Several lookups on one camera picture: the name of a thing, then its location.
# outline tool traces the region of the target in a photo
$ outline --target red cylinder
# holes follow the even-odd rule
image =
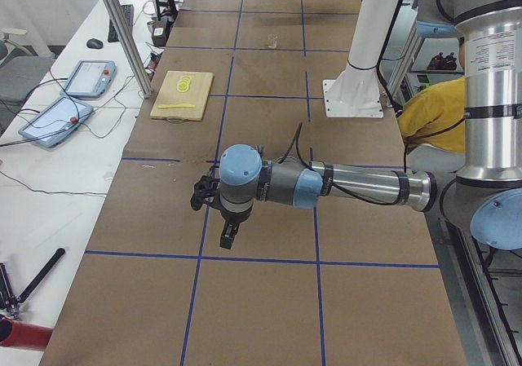
[[[0,346],[44,351],[52,329],[3,318],[0,320]]]

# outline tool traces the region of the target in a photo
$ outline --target black handle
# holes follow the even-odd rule
[[[0,309],[8,309],[13,305],[16,305],[16,297],[7,276],[6,266],[0,262]]]
[[[49,273],[51,268],[58,262],[58,260],[65,254],[65,249],[58,248],[55,254],[49,259],[45,266],[40,270],[38,275],[34,277],[34,279],[29,283],[29,285],[25,288],[25,290],[18,297],[18,303],[23,303],[29,295],[37,288],[43,278]]]

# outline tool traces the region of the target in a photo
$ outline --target black cable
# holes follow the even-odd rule
[[[509,250],[508,252],[514,254],[517,258],[522,258],[522,255],[519,255],[517,252],[513,252],[512,250]]]
[[[298,137],[301,135],[301,128],[303,127],[303,123],[299,123],[299,126],[297,127],[297,130],[295,131],[294,137],[292,138],[292,142],[290,143],[290,146],[288,147],[288,150],[286,150],[286,153],[281,159],[277,162],[278,164],[282,164],[285,162],[285,159],[288,157],[290,152],[292,151],[292,147],[295,145],[295,143],[298,140]]]
[[[299,123],[299,126],[297,127],[297,130],[295,131],[295,134],[294,134],[294,139],[292,142],[295,142],[295,151],[297,153],[297,158],[299,159],[299,161],[301,162],[301,164],[307,168],[308,170],[311,170],[312,172],[315,172],[315,170],[303,159],[303,157],[301,156],[301,152],[299,150],[299,137],[301,136],[301,129],[303,127],[303,123]],[[359,200],[359,201],[365,201],[366,203],[370,203],[372,205],[395,205],[396,202],[398,201],[399,199],[399,196],[398,198],[396,199],[396,201],[392,202],[392,203],[387,203],[386,201],[378,201],[378,200],[375,200],[375,199],[371,199],[367,196],[364,196],[364,195],[360,195],[358,193],[355,193],[355,192],[352,192],[348,189],[346,189],[345,187],[341,187],[340,185],[338,185],[337,183],[332,183],[332,186],[333,187],[336,187],[339,191],[341,192],[344,192],[346,193],[347,195]]]
[[[0,174],[2,174],[4,177],[6,177],[20,185],[23,185],[24,187],[29,189],[31,192],[45,193],[46,195],[84,195],[84,196],[94,196],[94,197],[106,197],[107,196],[106,193],[102,193],[102,192],[69,192],[69,191],[51,192],[51,191],[45,191],[43,189],[34,189],[34,188],[30,187],[28,184],[3,173],[1,170],[0,170]]]
[[[80,121],[80,110],[78,109],[78,106],[76,104],[76,101],[73,99],[73,97],[71,97],[69,95],[69,93],[67,93],[67,91],[65,91],[65,88],[62,86],[62,84],[55,78],[54,75],[52,75],[52,71],[51,71],[51,67],[49,67],[49,74],[51,75],[51,77],[53,77],[55,80],[56,80],[56,83],[58,84],[58,86],[62,89],[62,91],[65,93],[65,95],[67,95],[67,97],[69,98],[69,100],[74,104],[74,107],[76,108],[76,116],[77,116],[77,120]]]
[[[404,56],[401,56],[401,57],[396,58],[396,59],[381,58],[381,60],[386,60],[387,62],[397,62],[399,60],[403,60],[404,58],[405,58]]]
[[[451,126],[444,128],[443,130],[440,130],[440,131],[437,131],[437,132],[432,132],[430,134],[416,136],[415,139],[430,138],[430,137],[435,136],[435,135],[443,134],[444,132],[448,132],[448,131],[452,130],[453,128],[458,127],[465,120],[466,119],[463,117],[462,119],[457,121],[455,124],[452,124]],[[402,163],[403,163],[403,168],[404,168],[404,172],[405,173],[406,173],[406,155],[408,154],[409,145],[412,144],[412,143],[415,144],[415,143],[420,143],[420,142],[419,141],[415,141],[415,140],[410,140],[409,138],[406,138],[405,150],[403,151],[403,156],[402,156],[402,161],[403,161]]]
[[[50,79],[48,81],[45,81],[45,82],[41,82],[41,83],[38,83],[35,87],[33,87],[29,93],[24,97],[24,101],[22,101],[22,106],[23,104],[25,104],[27,102],[27,100],[29,99],[29,96],[40,86],[43,86],[43,85],[46,85],[47,83],[51,83],[51,82],[58,82],[58,81],[67,81],[68,78],[56,78],[56,79]]]
[[[120,121],[122,120],[123,118],[123,115],[125,114],[126,110],[128,109],[128,107],[122,103],[120,100],[118,100],[116,98],[117,95],[119,95],[131,82],[132,82],[132,78],[134,78],[134,75],[130,75],[128,77],[125,78],[125,81],[123,82],[123,86],[120,88],[120,90],[118,90],[110,99],[108,99],[107,101],[105,101],[101,106],[99,106],[98,108],[94,109],[88,113],[88,115],[91,115],[92,113],[96,113],[98,112],[101,108],[103,108],[105,105],[107,105],[110,101],[112,101],[113,99],[119,103],[122,107],[123,107],[123,111],[122,113],[120,113],[120,116],[118,117],[118,119],[116,120],[116,122],[114,123],[114,125],[111,127],[111,129],[106,133],[106,134],[103,134],[103,135],[100,135],[100,134],[96,134],[90,126],[88,126],[86,123],[84,122],[81,122],[79,123],[80,125],[82,126],[85,126],[89,132],[91,132],[91,134],[93,134],[96,138],[98,139],[103,139],[103,138],[107,138],[115,129],[116,127],[118,126],[118,124],[120,123]]]
[[[484,259],[484,264],[487,268],[491,266],[491,263],[493,262],[493,256],[496,254],[498,249],[495,249],[493,247],[489,247],[489,254],[488,257]]]
[[[55,135],[61,134],[62,132],[65,132],[69,128],[70,127],[68,127],[68,128],[61,128],[59,130],[56,130],[56,131],[53,131],[53,132],[49,132],[49,133],[44,134],[44,135],[36,136],[34,138],[22,139],[22,140],[16,140],[14,142],[2,143],[2,144],[0,144],[0,148],[6,148],[8,146],[15,146],[17,144],[22,144],[22,143],[36,142],[37,140],[41,140],[41,139],[45,139],[45,138],[49,138],[51,136],[55,136]]]
[[[378,64],[376,64],[375,66],[372,66],[372,67],[357,67],[355,65],[353,65],[350,60],[348,60],[348,65],[350,65],[351,67],[353,67],[355,70],[360,70],[360,71],[368,71],[368,70],[373,70],[374,68],[376,68],[378,66]]]
[[[383,85],[384,91],[386,91],[386,96],[390,100],[390,103],[396,114],[400,113],[402,111],[402,106],[393,99],[392,93],[390,93],[390,90],[388,89],[388,82],[386,82],[386,79],[384,79],[384,76],[381,74],[380,67],[381,67],[381,62],[384,57],[384,53],[386,52],[386,48],[388,47],[388,43],[390,42],[390,37],[392,36],[392,31],[393,31],[393,25],[397,21],[397,16],[399,15],[400,7],[402,6],[402,1],[403,0],[397,1],[395,11],[393,12],[393,17],[391,18],[390,26],[388,27],[388,32],[387,32],[386,38],[384,39],[383,48],[381,49],[381,55],[378,57],[377,68],[376,68],[377,79],[379,82],[381,82],[381,85]]]
[[[21,119],[24,119],[25,122],[27,122],[30,126],[32,126],[33,128],[47,128],[48,126],[52,125],[52,124],[55,124],[56,122],[58,121],[63,121],[64,123],[67,123],[68,121],[65,121],[65,120],[54,120],[53,122],[49,123],[49,124],[45,124],[44,126],[36,126],[33,124],[33,121],[30,121],[30,120],[27,120],[25,117],[21,116],[20,114],[23,112],[23,111],[32,111],[32,112],[35,112],[35,113],[40,113],[40,111],[36,110],[36,109],[31,109],[31,108],[22,108],[20,109],[19,111],[17,112],[13,112],[9,109],[10,105],[7,105],[5,102],[3,102],[1,99],[0,99],[0,102],[6,107],[6,109],[11,112],[13,115],[21,118]]]
[[[32,108],[24,108],[24,109],[21,109],[20,111],[18,111],[18,113],[22,113],[22,112],[35,112],[36,114],[40,113],[40,111],[38,111],[37,109],[32,109]]]

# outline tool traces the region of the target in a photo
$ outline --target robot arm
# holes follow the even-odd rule
[[[249,146],[232,146],[221,158],[221,179],[203,176],[191,200],[194,209],[220,210],[221,246],[232,247],[254,199],[312,208],[319,196],[338,195],[438,209],[494,248],[522,247],[522,0],[419,0],[418,19],[427,37],[455,37],[455,26],[466,39],[467,154],[456,177],[263,161]]]
[[[320,196],[352,197],[377,205],[409,205],[428,211],[436,199],[429,173],[363,169],[293,157],[264,161],[251,146],[231,146],[221,156],[219,176],[201,177],[194,185],[191,206],[218,209],[225,220],[220,246],[232,248],[240,223],[250,216],[254,200],[312,209]]]

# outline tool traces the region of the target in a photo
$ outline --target yellow shirt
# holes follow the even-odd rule
[[[429,138],[415,138],[441,131],[462,119],[466,106],[465,85],[464,77],[438,83],[424,89],[406,103],[404,112],[397,121],[403,139],[410,142],[409,147],[429,143],[450,152],[466,151],[464,122],[442,134]]]

